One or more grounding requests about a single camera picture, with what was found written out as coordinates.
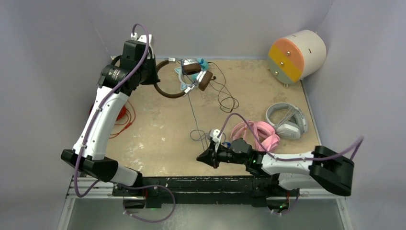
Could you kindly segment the brown silver headphones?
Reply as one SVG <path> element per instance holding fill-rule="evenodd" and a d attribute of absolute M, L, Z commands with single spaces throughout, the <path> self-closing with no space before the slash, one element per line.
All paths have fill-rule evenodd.
<path fill-rule="evenodd" d="M 178 79 L 182 85 L 181 92 L 177 94 L 171 94 L 164 92 L 157 83 L 154 84 L 157 92 L 167 98 L 177 99 L 186 96 L 194 88 L 198 88 L 200 91 L 204 92 L 208 87 L 210 81 L 213 79 L 214 75 L 207 69 L 202 68 L 202 61 L 198 59 L 176 59 L 169 57 L 167 60 L 161 61 L 157 64 L 156 70 L 160 71 L 161 68 L 168 65 L 170 62 L 179 62 L 180 67 L 176 73 L 178 74 Z"/>

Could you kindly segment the pink headphones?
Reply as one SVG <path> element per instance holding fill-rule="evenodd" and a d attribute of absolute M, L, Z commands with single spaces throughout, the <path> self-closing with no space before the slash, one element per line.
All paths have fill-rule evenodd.
<path fill-rule="evenodd" d="M 248 120 L 248 123 L 238 123 L 231 131 L 230 140 L 233 141 L 238 138 L 245 140 L 249 131 L 252 131 L 255 139 L 256 150 L 272 152 L 278 147 L 280 137 L 277 135 L 276 130 L 264 121 Z"/>

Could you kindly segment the white grey headphones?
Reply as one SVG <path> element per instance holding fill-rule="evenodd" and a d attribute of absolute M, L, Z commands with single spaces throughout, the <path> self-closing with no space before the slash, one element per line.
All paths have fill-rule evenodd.
<path fill-rule="evenodd" d="M 287 109 L 287 113 L 277 123 L 271 121 L 271 115 L 279 110 Z M 265 114 L 265 119 L 276 134 L 283 139 L 297 140 L 308 131 L 307 119 L 300 108 L 290 103 L 275 103 L 270 106 Z"/>

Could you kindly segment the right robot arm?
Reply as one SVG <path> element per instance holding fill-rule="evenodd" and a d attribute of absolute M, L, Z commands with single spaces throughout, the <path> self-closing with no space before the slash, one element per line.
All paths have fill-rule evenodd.
<path fill-rule="evenodd" d="M 222 162 L 244 165 L 254 176 L 278 175 L 269 181 L 275 195 L 297 188 L 318 188 L 338 196 L 350 196 L 354 172 L 353 160 L 325 146 L 298 154 L 267 153 L 253 149 L 244 139 L 233 140 L 228 147 L 211 141 L 197 161 L 213 168 Z"/>

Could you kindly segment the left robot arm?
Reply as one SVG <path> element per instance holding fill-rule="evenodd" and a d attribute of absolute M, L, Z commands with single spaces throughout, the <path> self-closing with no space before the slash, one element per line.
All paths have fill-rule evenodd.
<path fill-rule="evenodd" d="M 123 52 L 104 67 L 98 81 L 96 99 L 78 141 L 65 149 L 61 159 L 78 172 L 103 182 L 124 184 L 131 196 L 142 192 L 138 171 L 122 166 L 105 156 L 107 142 L 117 117 L 131 93 L 139 86 L 159 81 L 153 53 L 152 36 L 127 40 Z"/>

